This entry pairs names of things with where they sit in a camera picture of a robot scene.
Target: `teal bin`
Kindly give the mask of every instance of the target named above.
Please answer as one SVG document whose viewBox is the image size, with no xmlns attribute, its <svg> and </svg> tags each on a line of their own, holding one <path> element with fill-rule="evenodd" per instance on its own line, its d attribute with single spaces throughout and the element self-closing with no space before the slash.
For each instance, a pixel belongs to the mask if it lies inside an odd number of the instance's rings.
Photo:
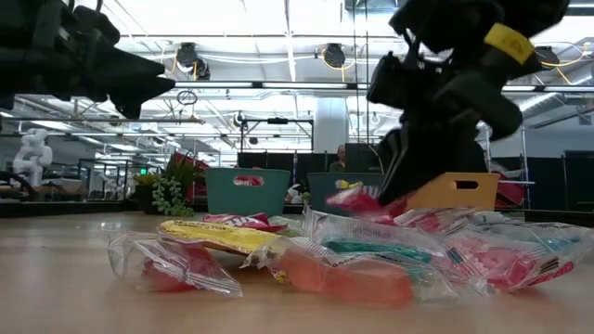
<svg viewBox="0 0 594 334">
<path fill-rule="evenodd" d="M 282 214 L 291 173 L 279 170 L 207 168 L 205 170 L 208 211 L 211 214 L 268 217 Z"/>
<path fill-rule="evenodd" d="M 307 179 L 312 209 L 342 216 L 350 215 L 349 212 L 328 206 L 326 199 L 349 186 L 357 185 L 363 186 L 369 195 L 377 198 L 383 177 L 380 173 L 310 173 Z"/>
</svg>

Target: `wooden table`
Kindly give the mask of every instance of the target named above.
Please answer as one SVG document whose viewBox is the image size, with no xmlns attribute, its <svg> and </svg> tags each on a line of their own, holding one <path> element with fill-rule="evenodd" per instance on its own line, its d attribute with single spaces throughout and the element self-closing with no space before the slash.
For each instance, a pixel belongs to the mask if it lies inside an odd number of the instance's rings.
<svg viewBox="0 0 594 334">
<path fill-rule="evenodd" d="M 102 222 L 152 231 L 137 212 L 0 220 L 1 333 L 592 333 L 587 258 L 570 275 L 516 295 L 404 309 L 367 308 L 292 291 L 266 271 L 232 270 L 245 297 L 142 293 L 119 284 Z M 227 266 L 241 263 L 226 256 Z"/>
</svg>

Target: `white robot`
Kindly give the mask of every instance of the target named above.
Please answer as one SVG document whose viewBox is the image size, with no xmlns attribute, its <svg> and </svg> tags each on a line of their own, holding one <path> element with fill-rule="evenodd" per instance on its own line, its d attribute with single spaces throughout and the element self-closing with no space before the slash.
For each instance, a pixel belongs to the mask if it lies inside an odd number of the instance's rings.
<svg viewBox="0 0 594 334">
<path fill-rule="evenodd" d="M 27 178 L 31 186 L 40 186 L 44 167 L 49 166 L 53 160 L 51 147 L 45 145 L 47 130 L 30 129 L 20 140 L 22 146 L 12 162 L 14 173 L 28 173 Z"/>
</svg>

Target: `ceiling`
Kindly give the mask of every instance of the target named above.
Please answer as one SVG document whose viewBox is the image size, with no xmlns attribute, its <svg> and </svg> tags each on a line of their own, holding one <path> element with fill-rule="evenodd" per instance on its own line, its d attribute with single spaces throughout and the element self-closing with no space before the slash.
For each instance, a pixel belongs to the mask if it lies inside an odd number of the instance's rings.
<svg viewBox="0 0 594 334">
<path fill-rule="evenodd" d="M 96 0 L 76 3 L 95 7 Z M 54 130 L 86 134 L 85 137 L 98 141 L 98 146 L 117 141 L 150 152 L 159 151 L 162 145 L 155 146 L 153 139 L 158 137 L 190 150 L 196 143 L 196 150 L 221 152 L 219 161 L 233 164 L 239 147 L 239 128 L 233 118 L 239 111 L 255 120 L 308 120 L 315 117 L 317 101 L 331 96 L 345 100 L 351 115 L 351 141 L 367 137 L 368 133 L 379 138 L 398 126 L 399 110 L 369 104 L 365 89 L 314 89 L 314 84 L 368 83 L 383 55 L 389 51 L 404 55 L 406 43 L 387 24 L 395 3 L 368 0 L 366 15 L 365 10 L 345 10 L 353 5 L 364 8 L 365 1 L 361 0 L 105 0 L 102 12 L 122 34 L 117 47 L 161 62 L 168 70 L 166 75 L 180 84 L 192 78 L 174 67 L 175 50 L 181 43 L 193 42 L 200 57 L 207 61 L 213 82 L 303 82 L 310 83 L 309 88 L 240 89 L 225 88 L 224 84 L 215 88 L 179 88 L 145 103 L 142 122 L 96 122 L 121 114 L 109 102 L 94 104 L 83 98 L 64 102 L 51 96 L 21 96 L 11 113 L 22 117 L 86 119 L 69 122 L 67 130 L 60 126 Z M 572 7 L 574 13 L 593 15 L 587 9 L 594 5 L 587 1 L 572 2 Z M 594 32 L 591 16 L 568 16 L 558 26 L 535 36 L 532 40 L 536 45 L 552 46 L 567 66 L 510 84 L 571 85 L 588 73 L 591 79 L 590 32 Z M 319 57 L 328 43 L 342 44 L 348 69 L 332 69 Z M 590 81 L 579 83 L 592 85 Z M 183 94 L 195 96 L 196 104 L 183 106 L 178 100 L 180 94 L 182 99 Z M 584 95 L 563 95 L 562 106 L 547 109 L 542 106 L 556 96 L 544 95 L 509 94 L 524 109 L 530 109 L 533 120 L 527 120 L 528 125 L 544 122 L 547 113 L 554 109 L 589 103 Z M 189 122 L 190 118 L 201 119 L 204 124 Z M 115 133 L 125 136 L 110 135 Z M 310 134 L 309 124 L 299 127 L 261 122 L 251 129 L 250 135 L 263 140 L 257 146 L 246 144 L 245 148 L 309 149 Z"/>
</svg>

